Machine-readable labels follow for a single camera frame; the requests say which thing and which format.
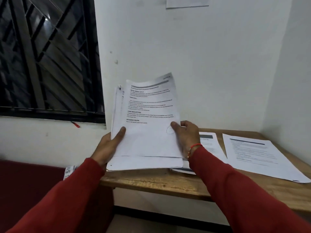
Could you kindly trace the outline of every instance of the bracelet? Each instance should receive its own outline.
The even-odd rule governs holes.
[[[190,147],[189,151],[188,151],[188,158],[190,158],[190,153],[191,153],[191,149],[197,145],[200,145],[200,146],[203,146],[201,143],[197,143],[197,144],[194,144]]]

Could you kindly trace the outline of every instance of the red sleeve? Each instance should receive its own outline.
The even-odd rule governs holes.
[[[87,158],[72,175],[56,184],[7,233],[74,232],[103,175],[103,169],[98,163]]]
[[[234,232],[311,232],[311,225],[249,177],[199,147],[190,168],[203,180]]]

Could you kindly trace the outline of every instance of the right hand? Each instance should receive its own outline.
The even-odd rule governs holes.
[[[199,135],[199,128],[189,122],[189,121],[181,121],[179,126],[176,122],[171,122],[171,127],[174,129],[178,141],[183,149],[183,155],[184,157],[188,157],[188,152],[191,146],[194,144],[200,144],[200,135]],[[198,146],[195,146],[191,149],[190,155],[193,154],[193,152],[198,148]]]

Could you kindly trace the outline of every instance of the metal window bar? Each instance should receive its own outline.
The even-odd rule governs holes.
[[[18,1],[0,1],[0,115],[105,123],[94,0]]]

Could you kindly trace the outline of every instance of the wooden table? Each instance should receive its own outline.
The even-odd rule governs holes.
[[[215,132],[221,148],[225,152],[222,133],[254,139],[267,140],[258,132],[200,129],[202,132]],[[274,145],[308,178],[311,178],[311,167],[280,147]],[[311,183],[301,184],[288,180],[273,178],[238,170],[247,175],[259,186],[288,207],[300,212],[311,212]],[[107,172],[101,184],[110,187],[139,190],[157,194],[184,197],[196,200],[213,201],[204,183],[195,175],[173,172],[169,169],[146,169]]]

